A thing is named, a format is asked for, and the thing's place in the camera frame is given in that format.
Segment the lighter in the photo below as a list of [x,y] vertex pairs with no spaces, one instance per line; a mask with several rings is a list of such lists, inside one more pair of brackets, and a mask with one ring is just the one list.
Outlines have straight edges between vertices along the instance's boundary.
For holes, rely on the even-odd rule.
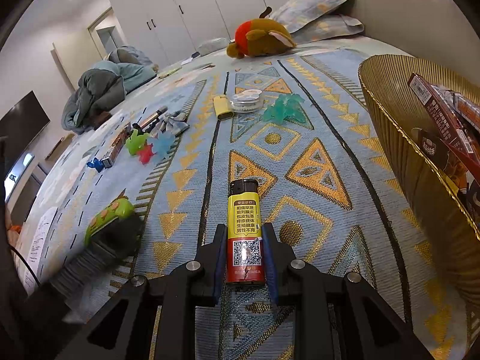
[[262,218],[257,180],[230,183],[228,216],[226,282],[263,284]]

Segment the gray blanket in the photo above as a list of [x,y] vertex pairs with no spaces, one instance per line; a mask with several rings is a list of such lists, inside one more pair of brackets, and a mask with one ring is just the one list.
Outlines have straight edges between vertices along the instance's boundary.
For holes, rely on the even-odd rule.
[[82,134],[92,126],[92,119],[110,111],[125,99],[123,77],[103,69],[90,69],[82,74],[77,91],[63,109],[64,130]]

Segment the cable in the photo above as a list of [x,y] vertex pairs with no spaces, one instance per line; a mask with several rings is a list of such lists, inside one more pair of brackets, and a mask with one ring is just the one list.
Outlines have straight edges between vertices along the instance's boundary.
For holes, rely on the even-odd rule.
[[25,259],[22,257],[22,255],[18,252],[18,250],[16,250],[12,245],[9,245],[10,246],[10,249],[13,250],[15,252],[15,254],[22,260],[23,264],[25,264],[25,266],[27,267],[27,269],[30,271],[30,273],[32,274],[33,276],[33,279],[35,279],[35,282],[37,283],[37,286],[40,287],[40,282],[38,281],[37,277],[35,276],[35,273],[33,273],[32,271],[32,268],[30,268],[30,266],[27,264],[27,262],[25,261]]

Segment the green toy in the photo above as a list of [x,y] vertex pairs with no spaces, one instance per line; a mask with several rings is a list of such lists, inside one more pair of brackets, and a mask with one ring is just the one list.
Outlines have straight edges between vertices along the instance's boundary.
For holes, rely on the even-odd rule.
[[138,130],[134,128],[131,136],[127,138],[125,142],[125,146],[127,147],[130,155],[136,155],[138,153],[138,150],[143,149],[143,147],[145,146],[145,142],[149,137],[150,134],[147,133],[138,135]]
[[85,246],[88,245],[93,234],[97,233],[111,221],[116,218],[128,218],[134,212],[134,206],[128,199],[121,198],[113,201],[105,210],[95,215],[88,225],[87,232],[85,233]]
[[296,120],[305,123],[306,118],[300,103],[303,98],[298,94],[281,94],[273,105],[269,105],[262,115],[265,122],[272,121],[276,124],[283,124],[284,120]]

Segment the metal screw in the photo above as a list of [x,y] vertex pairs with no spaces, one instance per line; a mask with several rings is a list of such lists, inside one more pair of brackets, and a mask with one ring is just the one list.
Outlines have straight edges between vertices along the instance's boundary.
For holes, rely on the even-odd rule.
[[349,272],[346,278],[352,283],[359,283],[362,280],[362,276],[360,276],[357,272]]
[[290,263],[290,265],[291,265],[292,268],[294,268],[294,269],[302,269],[302,268],[305,268],[305,262],[303,261],[303,259],[294,259],[294,260],[292,260],[292,262]]
[[200,268],[200,266],[201,266],[201,264],[198,261],[195,261],[195,260],[189,261],[187,263],[187,269],[189,271],[196,271],[197,269]]
[[138,275],[132,277],[130,282],[131,282],[132,286],[140,287],[145,283],[145,276],[142,276],[141,274],[138,274]]

